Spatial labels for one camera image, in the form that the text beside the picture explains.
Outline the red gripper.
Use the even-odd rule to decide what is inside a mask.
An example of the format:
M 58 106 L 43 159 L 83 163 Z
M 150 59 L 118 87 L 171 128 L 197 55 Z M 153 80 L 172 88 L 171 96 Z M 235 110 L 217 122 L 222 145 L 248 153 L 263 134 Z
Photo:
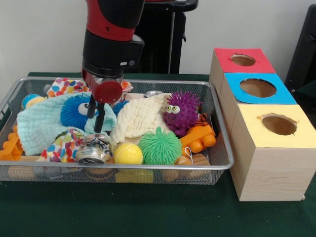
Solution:
M 91 97 L 88 104 L 87 117 L 94 118 L 98 109 L 94 131 L 100 133 L 104 122 L 104 103 L 113 104 L 117 102 L 123 93 L 121 81 L 123 74 L 119 76 L 93 75 L 92 73 L 82 69 L 82 78 L 85 84 L 91 90 Z

